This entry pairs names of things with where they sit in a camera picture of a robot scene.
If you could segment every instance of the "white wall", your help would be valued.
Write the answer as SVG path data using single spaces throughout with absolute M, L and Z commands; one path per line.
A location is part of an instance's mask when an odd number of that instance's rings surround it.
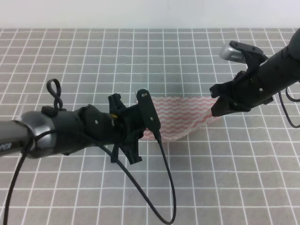
M 0 27 L 299 27 L 299 0 L 0 0 Z

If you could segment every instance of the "black cable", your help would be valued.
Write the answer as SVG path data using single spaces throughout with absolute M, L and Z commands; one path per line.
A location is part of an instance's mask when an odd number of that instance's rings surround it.
M 56 92 L 53 90 L 53 88 L 51 86 L 52 82 L 54 82 L 54 84 L 55 84 Z M 56 110 L 62 110 L 63 103 L 60 98 L 60 95 L 61 95 L 60 82 L 57 79 L 51 79 L 51 80 L 47 81 L 46 87 L 47 87 L 49 94 L 52 95 L 54 98 L 54 103 L 53 103 L 54 108 Z
M 27 155 L 28 155 L 28 153 L 29 153 L 32 145 L 33 145 L 33 141 L 32 140 L 26 145 L 25 151 L 22 154 L 22 156 L 20 158 L 20 161 L 18 162 L 18 165 L 17 165 L 17 167 L 15 169 L 13 178 L 11 180 L 11 183 L 10 183 L 10 186 L 9 186 L 9 190 L 8 190 L 8 193 L 7 193 L 7 197 L 6 197 L 6 201 L 5 201 L 4 216 L 3 216 L 3 225 L 7 225 L 8 224 L 8 211 L 9 211 L 9 204 L 10 204 L 11 196 L 12 196 L 12 193 L 13 193 L 13 190 L 14 190 L 15 183 L 17 181 L 19 172 L 21 170 L 21 167 L 22 167 L 22 165 L 24 163 L 24 160 L 27 157 Z
M 289 114 L 287 113 L 287 110 L 286 110 L 286 108 L 285 108 L 285 104 L 283 103 L 281 93 L 278 92 L 278 95 L 279 95 L 279 100 L 280 100 L 282 109 L 283 109 L 283 111 L 285 112 L 285 116 L 286 116 L 287 121 L 289 122 L 289 124 L 290 124 L 293 128 L 300 128 L 300 124 L 299 124 L 299 125 L 294 125 L 294 124 L 292 123 L 292 121 L 291 121 L 291 119 L 290 119 L 290 117 L 289 117 Z M 297 101 L 298 101 L 298 99 L 294 99 L 294 98 L 292 98 L 292 97 L 290 97 L 290 98 L 293 99 L 292 102 L 297 102 Z
M 35 142 L 37 142 L 39 139 L 41 139 L 42 137 L 48 135 L 48 134 L 54 134 L 54 133 L 62 133 L 62 134 L 66 134 L 66 135 L 72 135 L 73 138 L 75 138 L 75 136 L 77 136 L 78 138 L 84 138 L 85 140 L 87 140 L 88 142 L 90 143 L 93 143 L 95 144 L 96 146 L 98 146 L 99 148 L 101 148 L 103 151 L 105 151 L 110 157 L 112 157 L 112 153 L 106 148 L 104 147 L 102 144 L 100 144 L 98 141 L 96 141 L 95 139 L 85 135 L 85 134 L 81 134 L 81 133 L 75 133 L 75 132 L 72 132 L 72 131 L 57 131 L 57 130 L 50 130 L 50 131 L 46 131 L 38 136 L 36 136 L 34 139 L 35 139 Z M 165 157 L 165 152 L 164 152 L 164 148 L 163 148 L 163 145 L 162 145 L 162 142 L 161 142 L 161 138 L 158 138 L 157 139 L 157 142 L 160 146 L 160 149 L 161 149 L 161 152 L 162 152 L 162 155 L 163 155 L 163 158 L 164 158 L 164 162 L 165 162 L 165 166 L 166 166 L 166 169 L 167 169 L 167 172 L 168 172 L 168 175 L 169 175 L 169 179 L 170 179 L 170 184 L 171 184 L 171 188 L 172 188 L 172 195 L 173 195 L 173 216 L 172 216 L 172 219 L 170 221 L 166 221 L 160 214 L 159 212 L 157 211 L 157 209 L 154 207 L 154 205 L 152 204 L 152 202 L 150 201 L 150 199 L 147 197 L 147 195 L 145 194 L 145 192 L 142 190 L 141 186 L 137 183 L 137 181 L 134 179 L 134 177 L 131 175 L 131 173 L 128 171 L 128 169 L 126 169 L 126 167 L 118 160 L 118 159 L 115 159 L 115 162 L 119 165 L 119 167 L 124 171 L 124 173 L 129 177 L 129 179 L 132 181 L 132 183 L 135 185 L 135 187 L 138 189 L 138 191 L 140 192 L 140 194 L 143 196 L 143 198 L 145 199 L 145 201 L 147 202 L 147 204 L 150 206 L 150 208 L 152 209 L 152 211 L 154 212 L 154 214 L 158 217 L 158 219 L 163 222 L 164 224 L 167 224 L 167 225 L 171 225 L 174 221 L 175 221 L 175 218 L 176 218 L 176 196 L 175 196 L 175 188 L 174 188 L 174 183 L 173 183 L 173 179 L 172 179 L 172 176 L 171 176 L 171 172 L 170 172 L 170 169 L 169 169 L 169 165 L 168 165 L 168 162 L 166 160 L 166 157 Z M 13 180 L 15 178 L 17 178 L 18 176 L 18 173 L 21 169 L 21 166 L 24 162 L 24 159 L 26 157 L 25 153 L 23 154 L 21 160 L 22 160 L 22 163 L 19 163 L 20 164 L 20 167 L 16 169 L 15 171 L 15 174 L 14 174 L 14 177 L 13 177 Z M 9 190 L 11 189 L 11 193 L 12 193 L 12 190 L 14 188 L 14 185 L 15 185 L 15 180 L 14 180 L 14 183 L 12 182 L 10 187 L 9 187 Z M 9 202 L 7 201 L 7 204 L 5 205 L 5 212 L 7 212 L 7 217 L 8 217 L 8 208 L 9 208 Z
M 295 98 L 292 98 L 289 93 L 287 92 L 287 88 L 285 89 L 285 94 L 286 94 L 286 97 L 291 101 L 291 102 L 300 102 L 300 98 L 299 99 L 295 99 Z

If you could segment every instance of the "gray tiled surface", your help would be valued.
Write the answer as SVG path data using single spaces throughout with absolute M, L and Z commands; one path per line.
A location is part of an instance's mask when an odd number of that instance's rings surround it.
M 148 88 L 153 96 L 207 96 L 245 67 L 218 57 L 225 40 L 257 45 L 271 56 L 293 29 L 60 30 L 0 29 L 0 119 L 52 104 L 45 81 L 62 83 L 69 110 L 107 96 Z M 299 85 L 290 90 L 299 97 Z M 165 143 L 177 189 L 176 225 L 300 224 L 300 130 L 282 117 L 276 101 L 249 113 L 225 116 L 178 142 Z M 295 104 L 287 108 L 299 122 Z M 170 187 L 155 142 L 140 142 L 143 161 L 127 165 L 166 218 Z M 18 156 L 0 158 L 0 213 Z M 101 150 L 69 157 L 27 159 L 9 224 L 156 225 L 145 201 Z

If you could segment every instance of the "cloth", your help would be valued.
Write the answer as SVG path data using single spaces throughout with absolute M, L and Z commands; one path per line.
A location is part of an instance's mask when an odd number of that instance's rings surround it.
M 215 121 L 210 108 L 216 102 L 211 97 L 152 97 L 157 111 L 163 141 L 175 141 Z M 154 140 L 151 131 L 145 130 L 144 140 Z

